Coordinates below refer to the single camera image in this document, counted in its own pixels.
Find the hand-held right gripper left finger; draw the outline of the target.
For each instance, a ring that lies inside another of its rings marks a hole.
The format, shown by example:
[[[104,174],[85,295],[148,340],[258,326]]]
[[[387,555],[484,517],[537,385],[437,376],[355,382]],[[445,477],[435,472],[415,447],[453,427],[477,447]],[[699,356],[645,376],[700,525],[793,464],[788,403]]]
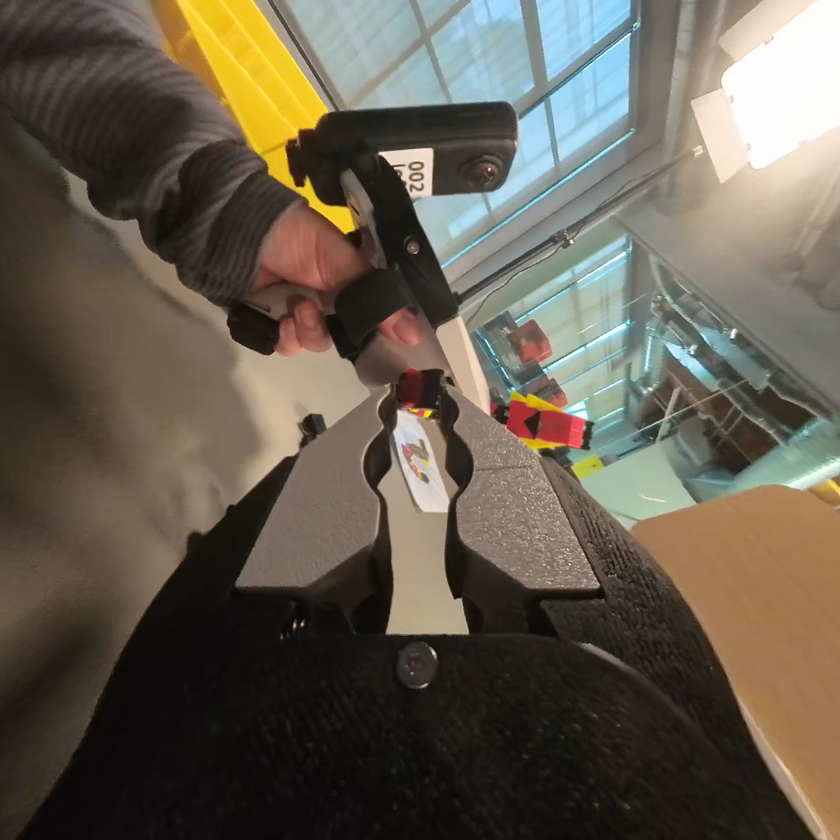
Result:
[[[337,606],[354,631],[385,632],[392,546],[379,485],[395,424],[395,387],[379,387],[301,449],[236,589]]]

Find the yellow plastic bin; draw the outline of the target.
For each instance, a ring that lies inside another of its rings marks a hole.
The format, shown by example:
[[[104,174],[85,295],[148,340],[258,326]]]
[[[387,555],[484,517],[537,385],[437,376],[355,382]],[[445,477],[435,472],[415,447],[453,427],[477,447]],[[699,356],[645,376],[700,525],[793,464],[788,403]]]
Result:
[[[309,184],[295,187],[286,146],[313,129],[328,107],[252,1],[151,1],[164,50],[202,79],[236,121],[269,173],[303,195],[342,232],[354,227],[346,208],[323,204]]]

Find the open instruction booklet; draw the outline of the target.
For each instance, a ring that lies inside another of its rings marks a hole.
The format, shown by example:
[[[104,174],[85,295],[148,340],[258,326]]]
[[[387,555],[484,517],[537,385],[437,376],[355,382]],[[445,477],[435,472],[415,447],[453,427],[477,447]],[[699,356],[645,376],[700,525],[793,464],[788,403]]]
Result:
[[[448,513],[452,490],[445,471],[444,441],[434,420],[400,411],[392,431],[392,452],[417,511]]]

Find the large grid window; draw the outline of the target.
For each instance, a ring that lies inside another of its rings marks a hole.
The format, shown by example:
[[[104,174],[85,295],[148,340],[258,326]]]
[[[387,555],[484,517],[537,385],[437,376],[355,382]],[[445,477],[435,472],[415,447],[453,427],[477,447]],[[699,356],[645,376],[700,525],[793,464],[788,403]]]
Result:
[[[270,5],[337,109],[515,109],[518,150],[504,186],[416,202],[445,266],[635,131],[640,2]]]

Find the person's left hand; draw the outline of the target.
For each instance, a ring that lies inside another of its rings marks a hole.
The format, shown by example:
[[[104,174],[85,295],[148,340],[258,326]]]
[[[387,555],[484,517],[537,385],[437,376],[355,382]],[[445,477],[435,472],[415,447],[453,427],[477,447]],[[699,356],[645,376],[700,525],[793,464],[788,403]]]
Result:
[[[268,288],[292,286],[280,319],[276,352],[283,356],[320,353],[332,347],[324,308],[372,265],[326,217],[298,204],[268,232],[249,296],[263,300]]]

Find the wooden head desk lamp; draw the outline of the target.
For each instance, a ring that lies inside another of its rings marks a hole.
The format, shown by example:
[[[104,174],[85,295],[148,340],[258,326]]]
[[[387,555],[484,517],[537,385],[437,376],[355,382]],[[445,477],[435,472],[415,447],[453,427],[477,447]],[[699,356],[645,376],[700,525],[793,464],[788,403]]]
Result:
[[[762,486],[640,521],[728,675],[754,740],[817,838],[839,838],[839,518]]]

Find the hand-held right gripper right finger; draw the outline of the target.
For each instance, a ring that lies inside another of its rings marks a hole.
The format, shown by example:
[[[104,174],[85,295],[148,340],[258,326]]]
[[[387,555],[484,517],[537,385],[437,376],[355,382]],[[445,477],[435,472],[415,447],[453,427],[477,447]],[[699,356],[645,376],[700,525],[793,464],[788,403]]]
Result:
[[[604,591],[543,460],[452,385],[438,421],[449,502],[444,566],[470,634],[547,634],[547,604]]]

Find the red yellow lego figure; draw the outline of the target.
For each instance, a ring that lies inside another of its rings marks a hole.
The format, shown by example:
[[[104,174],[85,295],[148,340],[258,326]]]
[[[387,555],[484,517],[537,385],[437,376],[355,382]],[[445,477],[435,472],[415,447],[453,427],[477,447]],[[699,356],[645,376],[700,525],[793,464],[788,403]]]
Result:
[[[395,387],[396,401],[403,410],[419,417],[438,419],[437,391],[443,372],[404,372]],[[511,394],[510,402],[490,402],[489,415],[532,450],[567,447],[590,450],[594,424],[567,413],[535,395]]]

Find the studio light panel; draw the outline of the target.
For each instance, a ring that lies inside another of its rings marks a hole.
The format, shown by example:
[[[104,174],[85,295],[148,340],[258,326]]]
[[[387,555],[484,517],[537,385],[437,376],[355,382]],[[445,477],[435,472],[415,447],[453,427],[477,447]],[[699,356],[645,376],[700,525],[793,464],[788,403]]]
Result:
[[[838,1],[760,2],[718,44],[730,66],[690,106],[720,184],[838,128]]]

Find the person's left forearm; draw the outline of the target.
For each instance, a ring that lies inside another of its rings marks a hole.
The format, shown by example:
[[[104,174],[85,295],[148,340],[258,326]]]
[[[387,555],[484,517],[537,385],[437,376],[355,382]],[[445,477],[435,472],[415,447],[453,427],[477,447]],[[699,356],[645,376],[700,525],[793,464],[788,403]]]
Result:
[[[2,2],[2,108],[185,287],[244,298],[300,197],[125,2]]]

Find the silver spiral ventilation duct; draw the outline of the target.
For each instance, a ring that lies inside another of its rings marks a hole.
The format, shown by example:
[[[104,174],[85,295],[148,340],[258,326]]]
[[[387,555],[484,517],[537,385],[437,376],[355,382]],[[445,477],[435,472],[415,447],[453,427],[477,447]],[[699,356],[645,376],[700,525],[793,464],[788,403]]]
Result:
[[[838,409],[722,320],[656,277],[626,419],[668,450],[695,501],[762,485],[813,488],[838,473]]]

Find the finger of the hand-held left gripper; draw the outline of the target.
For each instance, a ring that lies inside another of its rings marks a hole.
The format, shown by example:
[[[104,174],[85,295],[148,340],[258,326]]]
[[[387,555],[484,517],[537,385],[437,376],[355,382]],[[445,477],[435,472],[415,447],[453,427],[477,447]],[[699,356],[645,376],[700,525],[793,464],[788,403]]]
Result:
[[[360,352],[354,370],[369,389],[397,383],[407,370],[440,370],[452,377],[453,371],[433,326],[424,314],[418,315],[422,339],[414,346],[394,343],[379,332]]]
[[[463,318],[458,314],[435,330],[455,387],[484,414],[490,414],[490,389]]]

